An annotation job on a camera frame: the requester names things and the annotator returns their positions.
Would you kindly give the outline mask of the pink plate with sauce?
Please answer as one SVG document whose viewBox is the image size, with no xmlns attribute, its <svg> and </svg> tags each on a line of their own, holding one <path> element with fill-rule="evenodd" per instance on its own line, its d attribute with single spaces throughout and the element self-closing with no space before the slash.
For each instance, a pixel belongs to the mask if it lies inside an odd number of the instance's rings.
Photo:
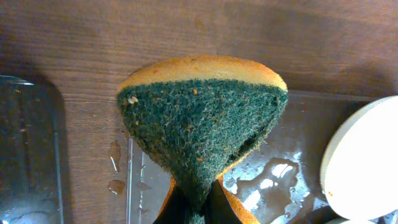
<svg viewBox="0 0 398 224">
<path fill-rule="evenodd" d="M 349 220 L 397 210 L 397 97 L 373 101 L 335 132 L 323 155 L 320 185 L 331 209 Z"/>
</svg>

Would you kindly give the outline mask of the light grey plate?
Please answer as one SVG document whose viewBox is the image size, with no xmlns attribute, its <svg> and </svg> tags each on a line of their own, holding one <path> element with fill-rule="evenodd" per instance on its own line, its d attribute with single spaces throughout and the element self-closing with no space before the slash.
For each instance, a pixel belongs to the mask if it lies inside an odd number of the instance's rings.
<svg viewBox="0 0 398 224">
<path fill-rule="evenodd" d="M 369 220 L 349 220 L 345 218 L 336 218 L 326 222 L 325 224 L 375 224 Z"/>
</svg>

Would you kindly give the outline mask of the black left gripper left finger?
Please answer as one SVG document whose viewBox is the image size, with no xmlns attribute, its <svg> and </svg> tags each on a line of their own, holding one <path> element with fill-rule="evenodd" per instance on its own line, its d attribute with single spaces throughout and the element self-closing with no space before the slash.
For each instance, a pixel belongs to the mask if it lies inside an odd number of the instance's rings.
<svg viewBox="0 0 398 224">
<path fill-rule="evenodd" d="M 189 224 L 190 204 L 180 187 L 171 191 L 165 207 L 153 224 Z"/>
</svg>

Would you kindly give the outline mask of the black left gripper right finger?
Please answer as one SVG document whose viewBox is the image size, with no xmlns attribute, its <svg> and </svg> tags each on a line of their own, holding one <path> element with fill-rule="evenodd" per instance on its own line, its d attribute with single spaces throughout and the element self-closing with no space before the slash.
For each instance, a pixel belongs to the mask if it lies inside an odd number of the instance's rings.
<svg viewBox="0 0 398 224">
<path fill-rule="evenodd" d="M 242 224 L 231 208 L 218 180 L 212 183 L 206 198 L 205 224 Z"/>
</svg>

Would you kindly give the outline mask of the yellow green scrub sponge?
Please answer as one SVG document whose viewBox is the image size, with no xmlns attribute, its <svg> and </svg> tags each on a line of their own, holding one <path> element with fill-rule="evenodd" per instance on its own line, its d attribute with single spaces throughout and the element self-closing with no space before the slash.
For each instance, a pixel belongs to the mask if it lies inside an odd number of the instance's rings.
<svg viewBox="0 0 398 224">
<path fill-rule="evenodd" d="M 205 223 L 205 202 L 218 180 L 242 223 L 257 218 L 223 187 L 224 174 L 259 148 L 285 110 L 281 76 L 251 60 L 196 55 L 149 65 L 119 86 L 123 123 L 142 151 L 168 172 Z"/>
</svg>

